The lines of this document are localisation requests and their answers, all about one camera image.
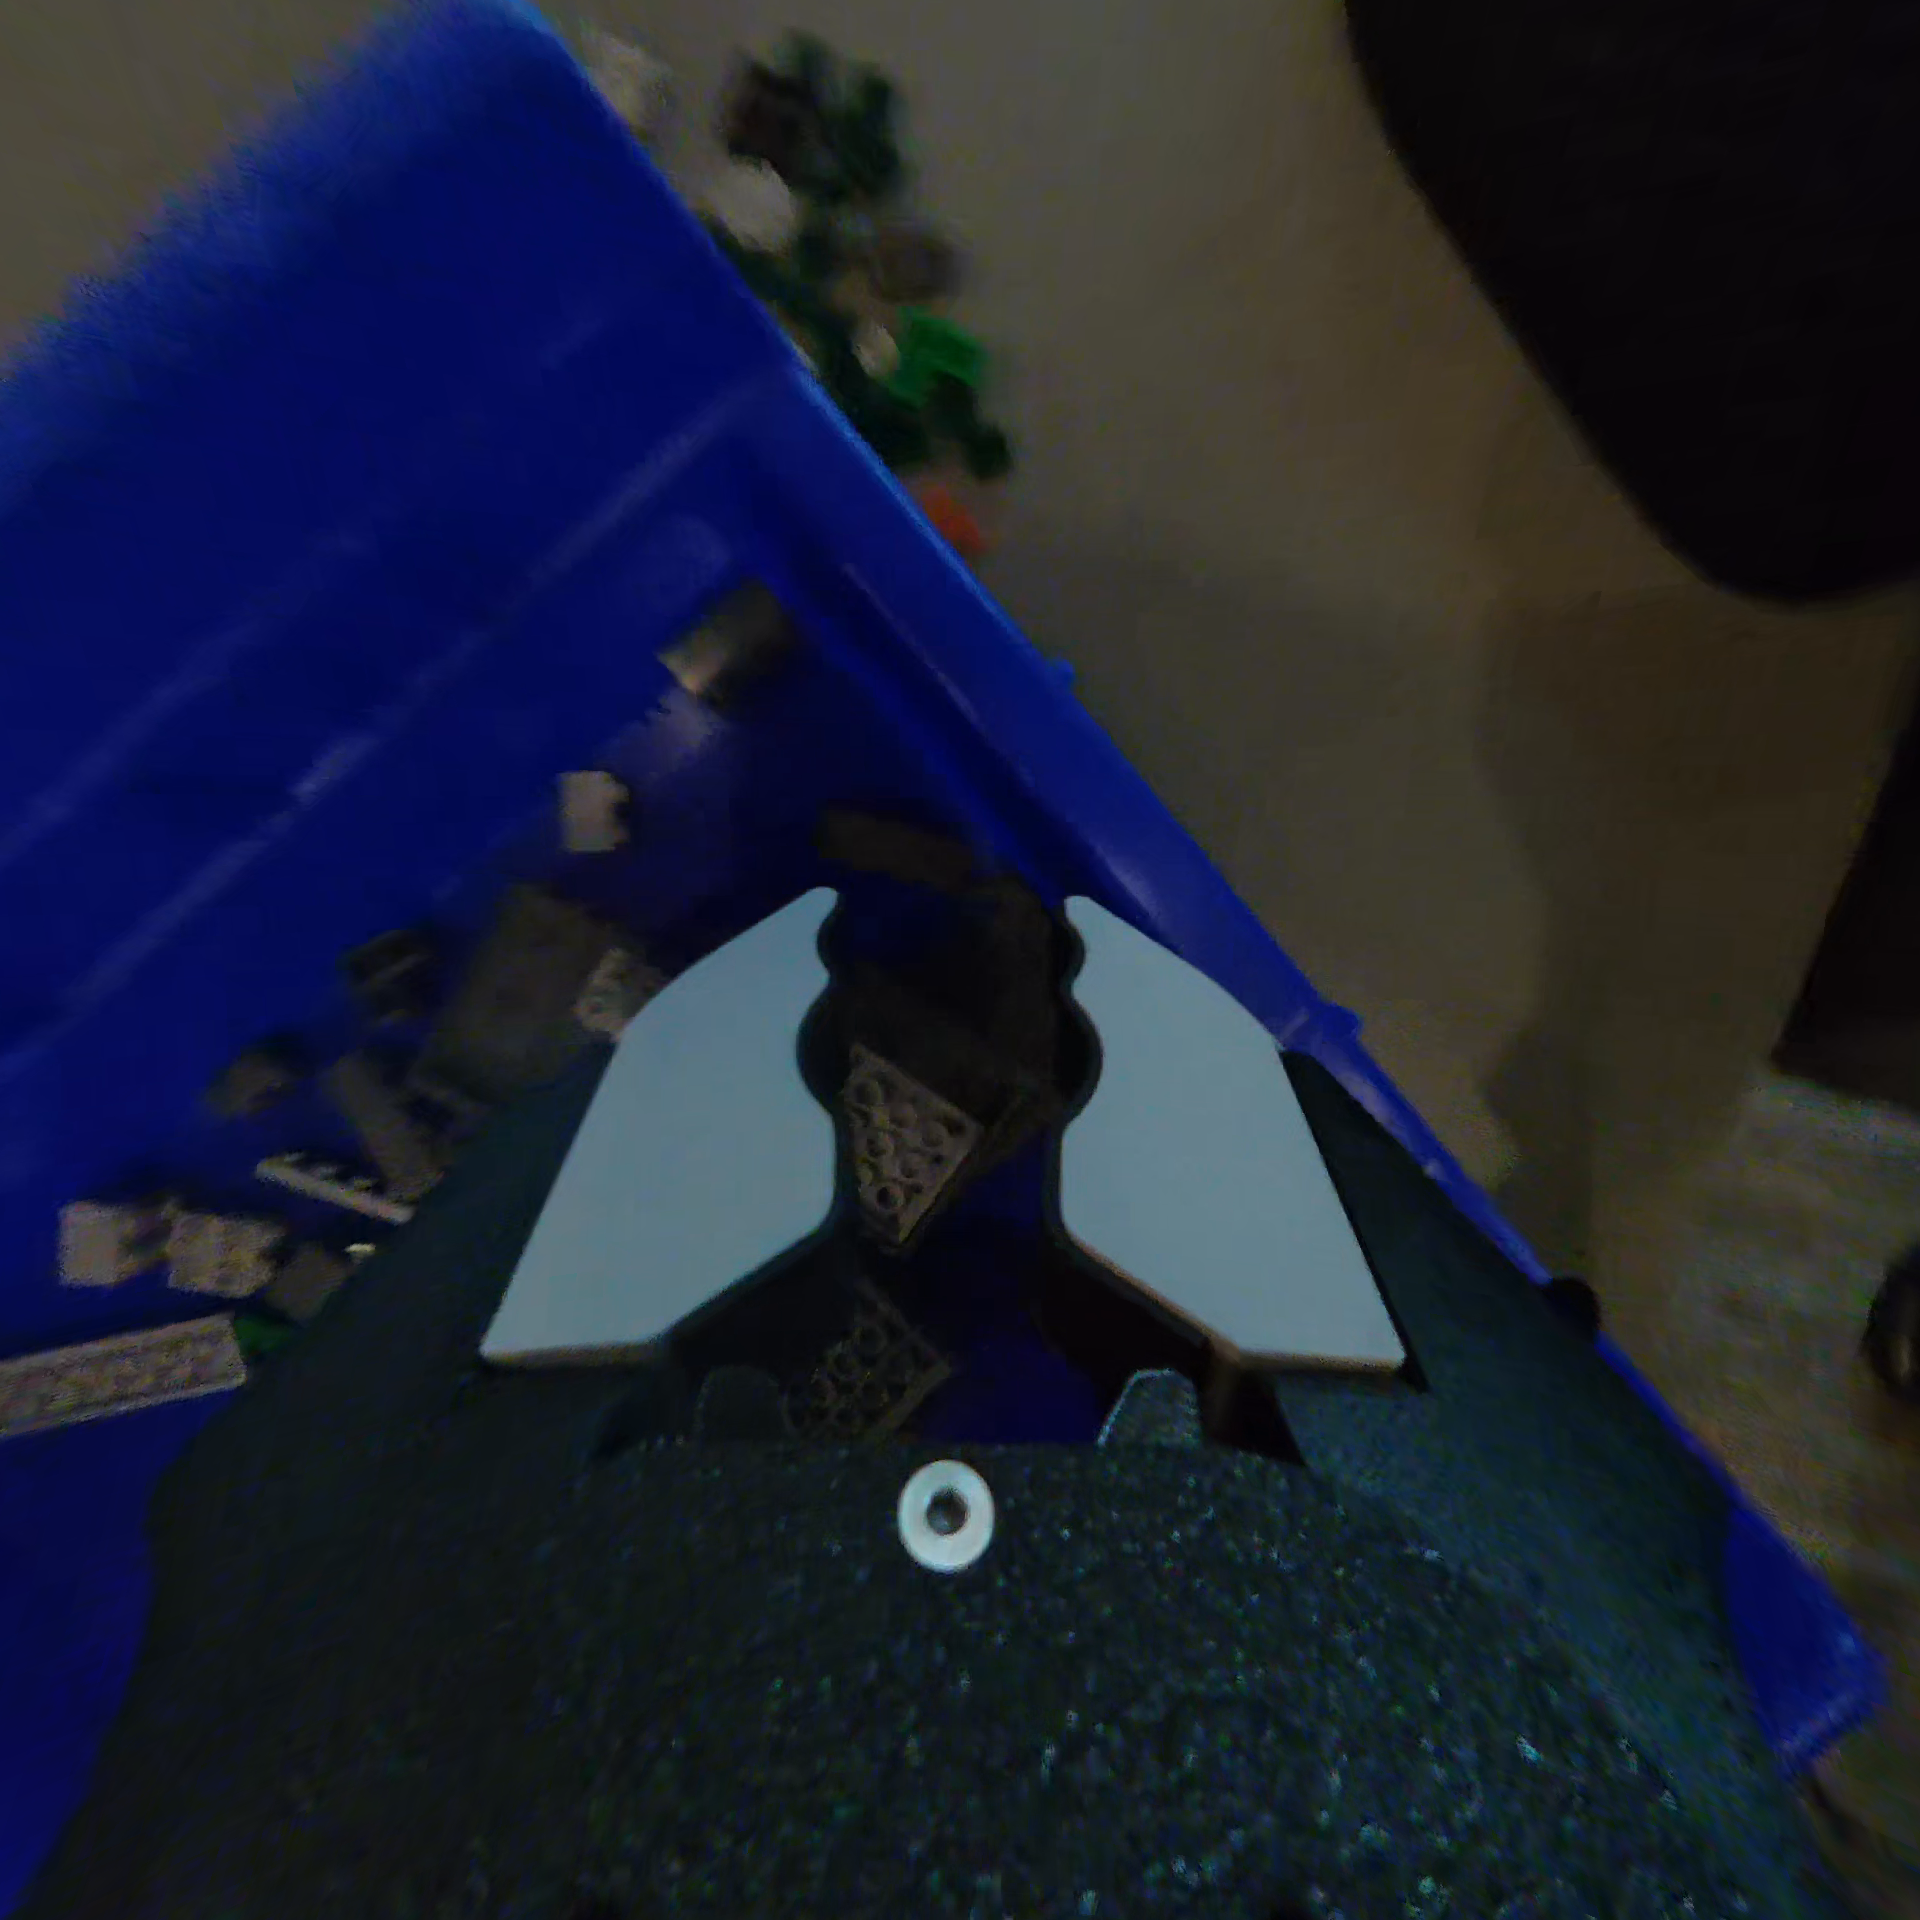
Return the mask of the pile of small toy bricks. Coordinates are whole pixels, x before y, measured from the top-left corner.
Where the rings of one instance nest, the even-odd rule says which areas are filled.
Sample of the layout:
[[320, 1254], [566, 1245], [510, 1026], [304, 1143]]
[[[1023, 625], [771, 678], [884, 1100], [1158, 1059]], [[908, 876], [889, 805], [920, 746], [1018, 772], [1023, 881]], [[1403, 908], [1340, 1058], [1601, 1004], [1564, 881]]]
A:
[[684, 196], [811, 383], [965, 564], [1018, 466], [965, 246], [925, 208], [895, 77], [793, 34], [734, 56]]

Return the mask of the grey desk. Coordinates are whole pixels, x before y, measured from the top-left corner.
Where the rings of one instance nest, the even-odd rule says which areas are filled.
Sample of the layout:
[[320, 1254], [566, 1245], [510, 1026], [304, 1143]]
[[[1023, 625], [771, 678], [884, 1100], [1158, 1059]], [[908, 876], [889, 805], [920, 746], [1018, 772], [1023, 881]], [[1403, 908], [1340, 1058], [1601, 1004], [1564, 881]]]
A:
[[1473, 1173], [1654, 1292], [1714, 1215], [1916, 670], [1626, 508], [1360, 104], [1340, 2], [556, 2], [900, 77], [1020, 471], [991, 582]]

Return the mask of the black textured pad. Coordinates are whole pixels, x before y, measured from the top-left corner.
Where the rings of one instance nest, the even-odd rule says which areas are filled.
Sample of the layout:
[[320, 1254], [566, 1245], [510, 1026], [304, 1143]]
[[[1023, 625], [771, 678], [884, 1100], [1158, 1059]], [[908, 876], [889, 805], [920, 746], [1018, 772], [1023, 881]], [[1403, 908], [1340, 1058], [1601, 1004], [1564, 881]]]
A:
[[1916, 582], [1916, 2], [1342, 2], [1369, 106], [1645, 524]]

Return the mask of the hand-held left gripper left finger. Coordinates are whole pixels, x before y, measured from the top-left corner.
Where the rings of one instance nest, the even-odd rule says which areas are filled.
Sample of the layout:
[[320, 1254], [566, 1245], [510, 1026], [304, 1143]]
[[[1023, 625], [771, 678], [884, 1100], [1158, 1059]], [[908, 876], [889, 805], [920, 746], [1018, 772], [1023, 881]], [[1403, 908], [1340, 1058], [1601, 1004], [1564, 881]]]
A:
[[840, 1145], [804, 1074], [804, 1024], [831, 990], [837, 904], [795, 894], [625, 1024], [479, 1362], [653, 1352], [831, 1226]]

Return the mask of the blue plastic bin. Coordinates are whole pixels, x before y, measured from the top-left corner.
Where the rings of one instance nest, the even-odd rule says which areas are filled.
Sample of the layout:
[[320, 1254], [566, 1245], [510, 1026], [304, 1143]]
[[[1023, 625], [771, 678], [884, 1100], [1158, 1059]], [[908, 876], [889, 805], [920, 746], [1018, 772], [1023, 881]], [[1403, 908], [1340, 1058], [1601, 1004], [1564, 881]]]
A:
[[1255, 1370], [1057, 1220], [1065, 899], [849, 955], [831, 1226], [660, 1346], [479, 1337], [610, 1046], [239, 1313], [2, 1362], [2, 1917], [1846, 1917], [1819, 1580], [1374, 1069], [540, 13], [369, 36], [2, 369], [52, 768], [228, 639], [740, 586], [903, 641], [1277, 1040], [1406, 1340]]

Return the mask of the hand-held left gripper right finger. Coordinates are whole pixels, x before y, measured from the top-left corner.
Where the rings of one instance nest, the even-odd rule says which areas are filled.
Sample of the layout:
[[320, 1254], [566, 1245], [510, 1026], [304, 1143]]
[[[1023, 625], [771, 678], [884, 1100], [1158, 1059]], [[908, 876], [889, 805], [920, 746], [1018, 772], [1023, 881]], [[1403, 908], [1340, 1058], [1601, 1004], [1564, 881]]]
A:
[[1057, 1157], [1069, 1239], [1234, 1362], [1396, 1376], [1406, 1340], [1277, 1040], [1096, 899], [1065, 925], [1095, 1050]]

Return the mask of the heap of dark grey bricks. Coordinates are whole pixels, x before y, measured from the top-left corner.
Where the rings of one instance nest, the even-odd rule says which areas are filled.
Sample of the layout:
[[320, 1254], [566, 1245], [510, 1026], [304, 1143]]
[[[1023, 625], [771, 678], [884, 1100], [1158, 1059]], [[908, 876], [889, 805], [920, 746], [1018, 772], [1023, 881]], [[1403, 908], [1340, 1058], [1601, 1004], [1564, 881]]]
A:
[[271, 1356], [430, 1164], [801, 893], [931, 997], [1013, 886], [1085, 887], [903, 641], [766, 586], [708, 641], [717, 686], [580, 609], [228, 639], [64, 772], [2, 694], [2, 1362], [216, 1313]]

